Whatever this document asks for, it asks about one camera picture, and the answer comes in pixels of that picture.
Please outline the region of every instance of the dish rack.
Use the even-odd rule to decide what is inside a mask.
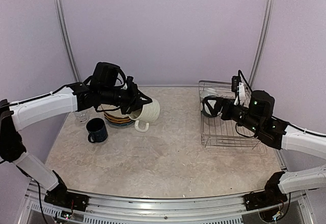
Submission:
[[[199,95],[203,91],[214,91],[218,97],[224,98],[235,98],[234,93],[231,91],[231,83],[201,80],[198,84]],[[245,106],[248,106],[250,102],[250,92],[246,88],[246,99],[244,102]],[[256,138],[246,138],[240,136],[236,132],[236,123],[232,120],[223,121],[221,115],[215,118],[209,118],[201,113],[201,143],[207,149],[217,150],[235,150],[235,151],[253,151],[253,150],[264,150],[264,147],[260,147],[260,141]],[[254,133],[238,126],[237,130],[239,133],[246,136],[253,136]]]

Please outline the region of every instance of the countertop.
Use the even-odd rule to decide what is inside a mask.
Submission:
[[[274,149],[263,144],[251,153],[201,145],[198,88],[140,90],[161,107],[146,133],[107,125],[108,139],[92,144],[86,125],[68,115],[46,162],[68,188],[136,198],[210,197],[263,189],[280,171]]]

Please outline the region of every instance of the stack of plates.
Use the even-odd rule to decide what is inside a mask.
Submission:
[[[102,108],[106,110],[114,109],[116,107],[113,105],[102,105]],[[120,110],[106,111],[104,112],[104,117],[107,119],[109,125],[112,125],[114,127],[124,127],[134,123],[134,121],[129,118],[129,116],[121,114]]]

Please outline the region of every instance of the metal corner post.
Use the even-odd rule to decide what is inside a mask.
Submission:
[[[55,5],[56,5],[56,11],[57,11],[57,16],[58,16],[58,21],[59,21],[59,26],[61,29],[63,42],[65,45],[65,49],[66,49],[68,60],[69,60],[69,65],[70,65],[74,80],[80,81],[79,71],[77,69],[77,65],[76,65],[72,50],[71,50],[71,44],[70,44],[68,31],[67,31],[67,27],[66,27],[65,16],[64,16],[63,6],[62,6],[62,0],[55,0]]]
[[[264,50],[264,45],[265,45],[269,22],[270,22],[270,17],[271,17],[271,11],[273,9],[273,3],[274,3],[274,0],[266,1],[265,13],[264,13],[263,24],[262,24],[262,28],[261,28],[261,32],[260,32],[260,36],[259,36],[258,47],[257,47],[256,54],[255,54],[254,64],[253,64],[253,67],[252,67],[252,70],[250,73],[250,77],[249,77],[249,85],[250,86],[252,86],[255,81],[257,71],[259,68],[259,63],[261,60],[261,56],[262,56],[262,53]]]

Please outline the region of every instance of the mug handle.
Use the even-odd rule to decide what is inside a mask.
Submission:
[[[93,139],[92,134],[88,134],[88,141],[89,141],[90,143],[94,143],[94,142],[95,142],[94,139]]]
[[[136,129],[136,131],[139,131],[139,132],[146,132],[146,131],[148,131],[149,123],[146,122],[145,128],[142,129],[142,128],[139,128],[139,121],[135,121],[135,123],[134,123],[134,128]]]

